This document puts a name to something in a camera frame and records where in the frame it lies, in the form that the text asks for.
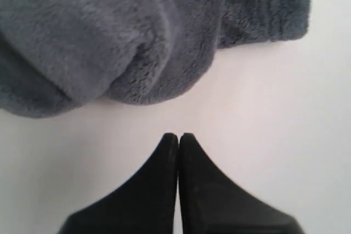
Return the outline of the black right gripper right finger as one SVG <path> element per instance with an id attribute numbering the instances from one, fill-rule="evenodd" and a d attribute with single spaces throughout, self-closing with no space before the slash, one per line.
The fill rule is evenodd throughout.
<path id="1" fill-rule="evenodd" d="M 180 138 L 178 168 L 184 233 L 303 233 L 294 217 L 229 179 L 193 134 Z"/>

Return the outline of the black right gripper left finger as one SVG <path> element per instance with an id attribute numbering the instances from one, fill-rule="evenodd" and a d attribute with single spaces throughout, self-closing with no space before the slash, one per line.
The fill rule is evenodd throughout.
<path id="1" fill-rule="evenodd" d="M 101 200 L 71 214 L 61 233 L 173 233 L 178 138 L 166 133 L 143 166 Z"/>

